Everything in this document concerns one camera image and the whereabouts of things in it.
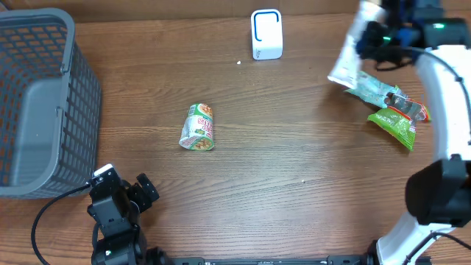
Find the green label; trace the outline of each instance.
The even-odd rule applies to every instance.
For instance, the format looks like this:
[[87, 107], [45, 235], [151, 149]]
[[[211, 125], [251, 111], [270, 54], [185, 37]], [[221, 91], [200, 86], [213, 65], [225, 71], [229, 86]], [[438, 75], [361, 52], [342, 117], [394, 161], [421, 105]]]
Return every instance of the green label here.
[[188, 111], [188, 116], [192, 115], [200, 115], [203, 116], [206, 119], [209, 119], [211, 122], [213, 122], [213, 109], [211, 109], [209, 106], [206, 104], [193, 104], [190, 106], [190, 110]]

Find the cylindrical snack container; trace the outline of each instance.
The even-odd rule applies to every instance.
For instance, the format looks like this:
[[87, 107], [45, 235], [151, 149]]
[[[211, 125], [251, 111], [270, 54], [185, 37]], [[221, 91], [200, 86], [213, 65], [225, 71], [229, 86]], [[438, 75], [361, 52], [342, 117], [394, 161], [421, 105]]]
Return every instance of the cylindrical snack container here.
[[190, 106], [179, 144], [196, 151], [207, 151], [214, 147], [213, 110], [209, 106], [200, 103]]

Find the gray plastic basket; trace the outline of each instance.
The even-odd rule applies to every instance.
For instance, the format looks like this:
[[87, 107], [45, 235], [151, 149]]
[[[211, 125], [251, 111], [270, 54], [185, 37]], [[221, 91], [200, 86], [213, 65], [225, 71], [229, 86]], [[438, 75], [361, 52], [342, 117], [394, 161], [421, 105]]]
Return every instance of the gray plastic basket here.
[[0, 13], [0, 196], [55, 197], [96, 166], [101, 88], [65, 11]]

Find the white device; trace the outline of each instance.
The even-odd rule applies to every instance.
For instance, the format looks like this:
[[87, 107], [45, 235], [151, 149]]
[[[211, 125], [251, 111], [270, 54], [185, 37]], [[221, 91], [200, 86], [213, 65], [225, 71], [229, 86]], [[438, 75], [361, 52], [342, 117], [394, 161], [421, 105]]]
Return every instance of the white device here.
[[283, 53], [281, 14], [275, 9], [256, 10], [252, 22], [252, 55], [255, 60], [278, 59]]

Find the black cable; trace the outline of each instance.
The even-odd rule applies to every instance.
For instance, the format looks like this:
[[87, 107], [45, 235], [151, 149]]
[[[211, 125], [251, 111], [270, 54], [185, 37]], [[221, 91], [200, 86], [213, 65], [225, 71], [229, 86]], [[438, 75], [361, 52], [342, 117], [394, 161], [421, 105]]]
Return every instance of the black cable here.
[[76, 192], [79, 192], [79, 191], [83, 191], [87, 188], [90, 188], [91, 184], [90, 184], [90, 181], [88, 181], [84, 186], [80, 187], [80, 188], [76, 188], [74, 190], [71, 190], [71, 191], [67, 191], [65, 192], [64, 194], [62, 195], [59, 195], [57, 197], [55, 197], [54, 199], [52, 199], [50, 202], [48, 202], [46, 205], [44, 205], [44, 207], [41, 209], [41, 211], [39, 211], [38, 215], [36, 216], [36, 219], [35, 219], [35, 222], [32, 224], [32, 229], [31, 229], [31, 244], [32, 244], [32, 248], [33, 250], [35, 251], [35, 254], [36, 256], [38, 257], [39, 261], [44, 264], [44, 265], [50, 265], [49, 263], [47, 263], [47, 261], [43, 258], [43, 256], [41, 255], [41, 253], [39, 253], [39, 249], [38, 249], [38, 246], [36, 245], [36, 227], [38, 226], [38, 222], [39, 222], [39, 218], [41, 218], [41, 216], [43, 215], [44, 211], [49, 207], [51, 206], [54, 202], [58, 201], [59, 199], [62, 199], [64, 197], [67, 197], [68, 195], [70, 194], [74, 194]]
[[461, 239], [459, 239], [455, 236], [449, 235], [447, 233], [432, 232], [426, 238], [424, 238], [424, 240], [422, 240], [420, 242], [420, 244], [417, 245], [417, 247], [415, 247], [412, 250], [411, 254], [406, 256], [406, 259], [404, 260], [403, 265], [407, 265], [407, 264], [411, 263], [412, 257], [414, 257], [431, 239], [437, 240], [437, 238], [436, 238], [437, 236], [443, 236], [443, 237], [446, 237], [448, 239], [451, 239], [454, 242], [460, 244], [461, 246], [466, 247], [468, 250], [471, 250], [471, 245], [465, 243], [464, 241], [462, 241]]
[[466, 105], [467, 105], [467, 111], [468, 111], [468, 119], [470, 123], [470, 135], [471, 135], [471, 102], [470, 102], [470, 95], [468, 94], [468, 91], [466, 87], [464, 86], [464, 80], [463, 77], [460, 77], [458, 73], [456, 73], [455, 69], [451, 67], [447, 62], [445, 62], [442, 58], [425, 51], [424, 49], [421, 48], [416, 48], [416, 47], [401, 47], [401, 46], [385, 46], [385, 47], [379, 47], [378, 49], [399, 49], [402, 51], [407, 51], [407, 52], [418, 52], [420, 54], [423, 54], [425, 56], [429, 56], [430, 58], [433, 58], [440, 64], [442, 64], [448, 71], [451, 72], [453, 76], [455, 76], [455, 81], [458, 82], [461, 86], [461, 89], [463, 90], [464, 98], [466, 99]]

